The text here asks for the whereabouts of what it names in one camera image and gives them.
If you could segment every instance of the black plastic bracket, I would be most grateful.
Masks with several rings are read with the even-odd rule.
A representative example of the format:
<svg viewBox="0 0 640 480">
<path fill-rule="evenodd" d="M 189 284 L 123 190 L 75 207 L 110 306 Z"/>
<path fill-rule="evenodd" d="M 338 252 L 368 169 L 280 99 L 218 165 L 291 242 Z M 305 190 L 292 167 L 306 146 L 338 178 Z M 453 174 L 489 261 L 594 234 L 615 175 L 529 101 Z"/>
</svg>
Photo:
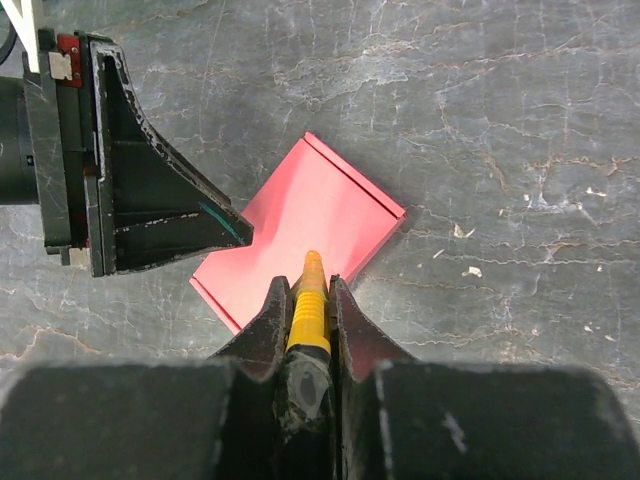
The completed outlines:
<svg viewBox="0 0 640 480">
<path fill-rule="evenodd" d="M 47 253 L 68 264 L 70 249 L 88 248 L 100 277 L 251 244 L 251 224 L 145 117 L 122 48 L 81 32 L 63 40 L 67 50 L 69 40 L 78 45 L 69 54 L 77 81 L 52 78 L 50 60 L 67 53 L 53 30 L 40 30 L 42 73 L 25 68 L 24 91 L 12 94 L 24 95 L 28 129 L 16 135 L 7 124 L 9 135 L 0 128 L 14 142 L 30 137 L 32 155 L 24 145 L 12 151 L 35 161 L 27 183 L 37 184 Z M 0 158 L 12 162 L 11 172 L 23 160 Z M 20 187 L 35 192 L 35 185 Z M 28 203 L 17 193 L 4 197 L 0 203 Z"/>
</svg>

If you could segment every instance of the table surface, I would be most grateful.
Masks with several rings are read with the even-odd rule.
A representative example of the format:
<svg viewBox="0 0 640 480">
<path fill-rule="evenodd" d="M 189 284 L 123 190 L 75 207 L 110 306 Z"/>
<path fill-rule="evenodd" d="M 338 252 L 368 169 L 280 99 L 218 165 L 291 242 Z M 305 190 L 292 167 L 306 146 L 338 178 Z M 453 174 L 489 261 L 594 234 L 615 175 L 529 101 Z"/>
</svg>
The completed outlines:
<svg viewBox="0 0 640 480">
<path fill-rule="evenodd" d="M 47 24 L 120 43 L 238 208 L 306 131 L 407 208 L 354 292 L 411 353 L 586 365 L 640 423 L 640 2 L 85 4 L 48 0 Z M 188 284 L 202 257 L 92 279 L 42 241 L 37 207 L 0 207 L 0 369 L 229 340 Z"/>
</svg>

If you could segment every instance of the red folded sheet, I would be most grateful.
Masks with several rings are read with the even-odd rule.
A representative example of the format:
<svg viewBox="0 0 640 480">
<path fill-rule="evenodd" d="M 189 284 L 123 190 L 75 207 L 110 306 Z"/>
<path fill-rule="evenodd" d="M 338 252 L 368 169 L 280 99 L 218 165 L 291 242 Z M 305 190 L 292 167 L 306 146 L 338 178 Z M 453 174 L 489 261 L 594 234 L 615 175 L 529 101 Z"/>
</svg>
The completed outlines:
<svg viewBox="0 0 640 480">
<path fill-rule="evenodd" d="M 271 279 L 293 283 L 305 254 L 322 256 L 327 281 L 351 281 L 406 218 L 405 210 L 307 133 L 251 200 L 248 247 L 213 252 L 191 284 L 233 333 L 260 311 Z"/>
</svg>

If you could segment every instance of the robotic arm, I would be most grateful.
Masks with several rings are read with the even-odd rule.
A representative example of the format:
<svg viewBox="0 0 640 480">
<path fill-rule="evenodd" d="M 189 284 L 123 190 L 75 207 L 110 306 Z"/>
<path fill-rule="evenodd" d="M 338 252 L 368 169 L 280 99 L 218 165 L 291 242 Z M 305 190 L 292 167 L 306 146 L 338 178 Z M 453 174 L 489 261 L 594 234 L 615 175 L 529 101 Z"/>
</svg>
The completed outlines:
<svg viewBox="0 0 640 480">
<path fill-rule="evenodd" d="M 23 78 L 0 77 L 0 205 L 40 205 L 48 254 L 68 265 L 86 248 L 100 277 L 251 243 L 229 198 L 146 119 L 118 45 L 42 28 L 40 0 L 0 1 L 26 50 Z"/>
</svg>

